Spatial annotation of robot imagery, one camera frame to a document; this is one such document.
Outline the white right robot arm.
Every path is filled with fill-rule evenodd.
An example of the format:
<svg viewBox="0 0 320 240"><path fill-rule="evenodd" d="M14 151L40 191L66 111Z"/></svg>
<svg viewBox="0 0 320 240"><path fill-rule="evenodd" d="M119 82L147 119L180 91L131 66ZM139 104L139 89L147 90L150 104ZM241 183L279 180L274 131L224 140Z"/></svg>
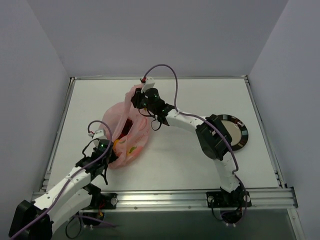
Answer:
<svg viewBox="0 0 320 240"><path fill-rule="evenodd" d="M156 88L133 91L131 102L136 109L146 111L161 125L177 127L195 133L202 152L213 160L220 179L223 203L234 206L240 201L238 191L245 187L236 172L239 170L232 150L232 137L217 115L201 117L181 112L160 98Z"/></svg>

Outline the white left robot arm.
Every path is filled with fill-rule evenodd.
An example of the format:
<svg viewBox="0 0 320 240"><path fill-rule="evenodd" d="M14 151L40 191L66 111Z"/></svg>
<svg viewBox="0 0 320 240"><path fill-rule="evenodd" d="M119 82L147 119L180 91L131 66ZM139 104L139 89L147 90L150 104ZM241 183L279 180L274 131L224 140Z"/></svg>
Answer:
<svg viewBox="0 0 320 240"><path fill-rule="evenodd" d="M84 208L95 210L101 203L101 190L92 181L116 159L113 142L98 139L91 156L75 167L40 197L23 200L16 207L8 236L11 240L50 240L55 231Z"/></svg>

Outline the pink plastic bag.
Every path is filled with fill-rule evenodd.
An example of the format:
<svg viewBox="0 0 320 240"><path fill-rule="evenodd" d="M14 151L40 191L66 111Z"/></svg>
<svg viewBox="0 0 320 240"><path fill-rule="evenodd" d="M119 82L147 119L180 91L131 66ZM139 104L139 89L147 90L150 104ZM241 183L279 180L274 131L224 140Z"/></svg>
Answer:
<svg viewBox="0 0 320 240"><path fill-rule="evenodd" d="M105 130L107 137L112 135L111 141L113 143L121 133L127 134L127 136L121 138L118 142L117 152L115 152L117 160L108 165L111 169L119 169L129 165L140 155L148 142L151 133L150 121L139 113L139 110L134 108L131 102L135 89L142 86L142 84L134 85L125 94L124 101L111 106L102 117L102 121L111 129L111 133L109 133L103 124L99 128ZM123 130L127 119L133 121L129 132Z"/></svg>

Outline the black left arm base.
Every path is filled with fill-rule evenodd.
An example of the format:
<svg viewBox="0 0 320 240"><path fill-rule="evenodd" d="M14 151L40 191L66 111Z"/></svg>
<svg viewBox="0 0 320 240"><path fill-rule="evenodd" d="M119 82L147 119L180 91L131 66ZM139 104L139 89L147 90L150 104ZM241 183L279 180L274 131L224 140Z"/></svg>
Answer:
<svg viewBox="0 0 320 240"><path fill-rule="evenodd" d="M98 226L103 224L105 213L104 210L115 210L118 203L118 195L116 193L94 194L89 206L85 207L81 215L84 225Z"/></svg>

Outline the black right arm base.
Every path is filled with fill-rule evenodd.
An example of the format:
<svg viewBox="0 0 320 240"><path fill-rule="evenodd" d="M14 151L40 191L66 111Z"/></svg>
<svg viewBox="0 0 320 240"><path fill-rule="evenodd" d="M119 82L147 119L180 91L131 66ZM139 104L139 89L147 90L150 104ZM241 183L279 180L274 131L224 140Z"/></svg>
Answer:
<svg viewBox="0 0 320 240"><path fill-rule="evenodd" d="M247 208L252 206L249 192L241 189L232 192L223 189L207 191L206 202L212 215L228 225L237 224L244 216Z"/></svg>

